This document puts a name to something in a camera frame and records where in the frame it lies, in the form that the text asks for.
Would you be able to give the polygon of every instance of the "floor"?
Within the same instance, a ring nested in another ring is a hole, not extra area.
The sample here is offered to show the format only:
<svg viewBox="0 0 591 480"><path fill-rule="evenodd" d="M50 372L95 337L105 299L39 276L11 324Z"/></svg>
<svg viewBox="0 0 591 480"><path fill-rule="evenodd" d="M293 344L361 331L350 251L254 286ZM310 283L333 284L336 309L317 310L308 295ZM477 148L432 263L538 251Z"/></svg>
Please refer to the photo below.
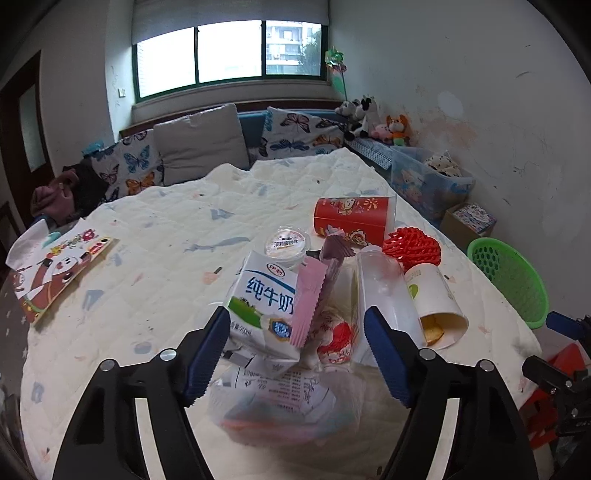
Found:
<svg viewBox="0 0 591 480"><path fill-rule="evenodd" d="M0 288L0 386L4 386L7 396L21 394L28 331L29 324L12 291L12 284L4 281Z"/></svg>

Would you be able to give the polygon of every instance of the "door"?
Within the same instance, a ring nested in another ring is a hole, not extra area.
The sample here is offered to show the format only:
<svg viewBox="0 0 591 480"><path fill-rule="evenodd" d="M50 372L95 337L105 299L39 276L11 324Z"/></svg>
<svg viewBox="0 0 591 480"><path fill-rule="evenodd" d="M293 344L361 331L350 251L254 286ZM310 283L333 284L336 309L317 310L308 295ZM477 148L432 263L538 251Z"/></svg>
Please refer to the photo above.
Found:
<svg viewBox="0 0 591 480"><path fill-rule="evenodd" d="M0 152L12 198L26 226L32 221L31 195L53 179L39 109L41 52L0 91Z"/></svg>

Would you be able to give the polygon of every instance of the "white wall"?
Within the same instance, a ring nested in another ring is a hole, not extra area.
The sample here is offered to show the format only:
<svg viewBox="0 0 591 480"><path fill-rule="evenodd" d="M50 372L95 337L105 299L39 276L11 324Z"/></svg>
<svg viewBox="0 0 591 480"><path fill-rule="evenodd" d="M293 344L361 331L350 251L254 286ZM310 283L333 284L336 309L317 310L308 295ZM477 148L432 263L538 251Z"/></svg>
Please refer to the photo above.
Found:
<svg viewBox="0 0 591 480"><path fill-rule="evenodd" d="M51 165L57 174L77 163L91 142L113 142L105 86L108 0L62 0L33 29L0 80L0 89L41 50L41 118ZM0 203L12 202L0 168ZM13 212L20 222L17 210Z"/></svg>
<svg viewBox="0 0 591 480"><path fill-rule="evenodd" d="M336 0L331 15L351 97L449 148L551 308L591 313L591 85L550 23L526 0Z"/></svg>
<svg viewBox="0 0 591 480"><path fill-rule="evenodd" d="M115 140L119 131L131 124L135 103L132 69L131 20L134 0L110 0L105 34L105 79L111 129ZM119 97L118 89L125 90Z"/></svg>
<svg viewBox="0 0 591 480"><path fill-rule="evenodd" d="M205 86L146 100L134 105L132 117L133 123L136 124L168 113L225 102L336 98L337 94L332 87L327 82L319 80L249 80Z"/></svg>

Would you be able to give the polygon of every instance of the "green plastic basket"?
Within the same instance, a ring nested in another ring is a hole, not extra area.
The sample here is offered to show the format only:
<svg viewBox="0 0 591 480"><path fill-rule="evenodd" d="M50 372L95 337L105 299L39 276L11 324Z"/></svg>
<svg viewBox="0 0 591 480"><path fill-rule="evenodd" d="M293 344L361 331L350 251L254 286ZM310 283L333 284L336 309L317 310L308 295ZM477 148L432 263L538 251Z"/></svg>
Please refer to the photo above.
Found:
<svg viewBox="0 0 591 480"><path fill-rule="evenodd" d="M494 238L477 238L468 258L482 270L532 330L546 321L550 302L542 279L518 251Z"/></svg>

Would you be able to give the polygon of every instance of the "red paper cup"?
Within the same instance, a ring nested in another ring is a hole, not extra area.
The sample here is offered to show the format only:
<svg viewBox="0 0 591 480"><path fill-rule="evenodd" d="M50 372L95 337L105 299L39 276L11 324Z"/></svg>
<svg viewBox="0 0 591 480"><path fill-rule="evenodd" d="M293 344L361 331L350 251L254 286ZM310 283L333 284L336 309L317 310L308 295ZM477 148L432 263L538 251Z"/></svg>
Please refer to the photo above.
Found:
<svg viewBox="0 0 591 480"><path fill-rule="evenodd" d="M396 197L321 198L314 209L314 230L326 236L343 230L360 247L382 246L394 231Z"/></svg>

